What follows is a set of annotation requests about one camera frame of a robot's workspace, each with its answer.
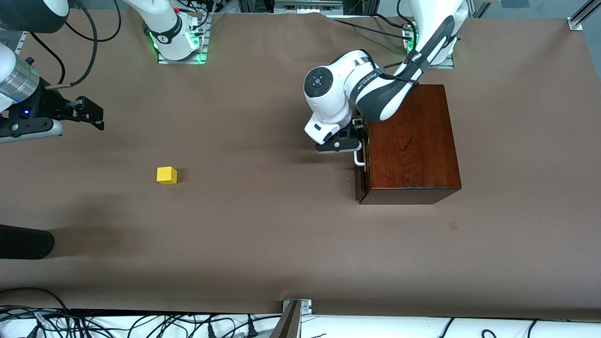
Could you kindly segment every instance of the wooden box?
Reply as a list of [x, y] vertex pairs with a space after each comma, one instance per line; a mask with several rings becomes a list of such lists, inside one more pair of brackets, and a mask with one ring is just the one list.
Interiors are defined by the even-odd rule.
[[360, 204], [434, 204], [461, 189], [443, 85], [418, 85], [396, 114], [367, 123]]

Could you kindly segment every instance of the black cylinder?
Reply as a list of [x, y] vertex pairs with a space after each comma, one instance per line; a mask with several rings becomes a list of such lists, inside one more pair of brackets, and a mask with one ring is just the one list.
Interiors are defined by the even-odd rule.
[[42, 259], [53, 247], [54, 236], [45, 230], [0, 224], [0, 259]]

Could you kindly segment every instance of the table surface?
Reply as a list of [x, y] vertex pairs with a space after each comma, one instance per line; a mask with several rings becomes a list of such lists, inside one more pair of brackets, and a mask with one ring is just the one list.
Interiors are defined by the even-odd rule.
[[[92, 14], [110, 35], [115, 13]], [[81, 13], [69, 21], [90, 33]], [[232, 14], [207, 64], [167, 66], [141, 25], [126, 10], [90, 77], [63, 91], [102, 106], [105, 131], [65, 122], [60, 138], [2, 146], [0, 223], [53, 229], [57, 245], [0, 262], [1, 287], [84, 308], [258, 313], [310, 298], [335, 314], [601, 316], [601, 85], [565, 20], [468, 20], [456, 69], [424, 75], [445, 85], [463, 183], [433, 206], [357, 204], [352, 154], [317, 154], [303, 133], [307, 71], [357, 48], [398, 61], [398, 40], [319, 14]], [[79, 77], [91, 43], [41, 37]], [[56, 81], [33, 40], [22, 56]], [[156, 183], [165, 165], [183, 182]]]

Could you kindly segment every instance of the yellow block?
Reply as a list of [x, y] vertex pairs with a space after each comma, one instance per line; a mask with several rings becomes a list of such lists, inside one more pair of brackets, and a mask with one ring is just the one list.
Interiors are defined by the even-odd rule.
[[177, 184], [177, 170], [173, 167], [157, 168], [156, 181], [164, 185]]

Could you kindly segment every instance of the black circular button panel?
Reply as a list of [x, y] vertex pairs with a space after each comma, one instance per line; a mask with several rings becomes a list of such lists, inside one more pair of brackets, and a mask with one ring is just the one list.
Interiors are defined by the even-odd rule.
[[329, 69], [325, 67], [315, 68], [305, 78], [305, 93], [308, 97], [323, 96], [332, 88], [333, 81], [334, 77]]

